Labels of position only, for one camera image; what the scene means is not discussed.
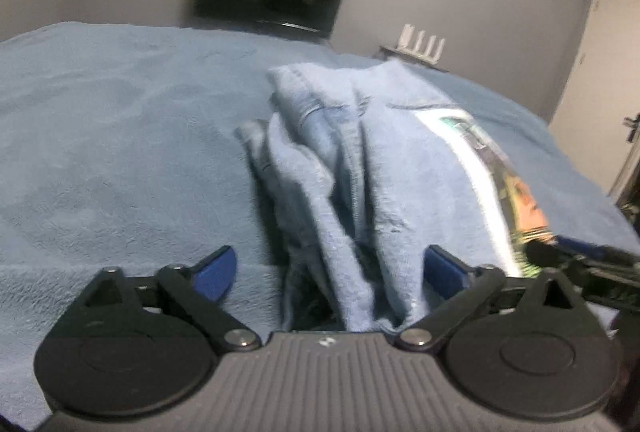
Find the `white wardrobe door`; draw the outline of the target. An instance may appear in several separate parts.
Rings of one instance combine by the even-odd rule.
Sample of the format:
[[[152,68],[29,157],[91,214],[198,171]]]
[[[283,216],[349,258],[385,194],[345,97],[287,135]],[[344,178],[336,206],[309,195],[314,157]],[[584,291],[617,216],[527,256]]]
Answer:
[[[549,131],[578,172],[613,199],[639,161],[639,0],[592,0]]]

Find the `light blue denim jacket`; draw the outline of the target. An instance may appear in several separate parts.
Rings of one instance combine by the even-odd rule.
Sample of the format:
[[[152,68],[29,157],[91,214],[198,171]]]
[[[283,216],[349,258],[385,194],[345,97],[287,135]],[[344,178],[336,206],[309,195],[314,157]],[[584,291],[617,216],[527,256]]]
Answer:
[[[425,252],[439,245],[511,277],[537,268],[552,233],[494,140],[440,88],[397,62],[368,69],[279,66],[268,120],[240,138],[288,252],[288,329],[334,318],[396,331],[442,302]]]

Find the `white router with antennas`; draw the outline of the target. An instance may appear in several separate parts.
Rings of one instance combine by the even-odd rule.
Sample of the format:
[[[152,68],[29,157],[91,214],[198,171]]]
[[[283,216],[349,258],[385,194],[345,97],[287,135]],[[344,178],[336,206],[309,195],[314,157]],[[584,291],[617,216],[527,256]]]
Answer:
[[[376,57],[382,60],[399,59],[425,66],[427,69],[445,72],[445,69],[440,66],[445,47],[445,37],[427,35],[424,30],[406,23],[400,31],[396,45],[381,45]]]

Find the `blue fleece bed blanket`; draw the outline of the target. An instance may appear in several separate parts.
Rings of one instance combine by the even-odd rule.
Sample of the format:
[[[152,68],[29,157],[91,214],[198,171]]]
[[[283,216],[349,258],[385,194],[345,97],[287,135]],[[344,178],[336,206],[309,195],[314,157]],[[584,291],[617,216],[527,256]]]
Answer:
[[[348,182],[329,193],[348,263],[318,287],[283,247],[240,126],[270,118],[273,69],[312,63],[346,87],[374,59],[280,38],[65,22],[1,45],[1,411],[31,428],[49,408],[36,348],[96,272],[146,275],[224,244],[239,277],[226,308],[260,334],[332,315],[392,326],[378,258],[357,239]]]

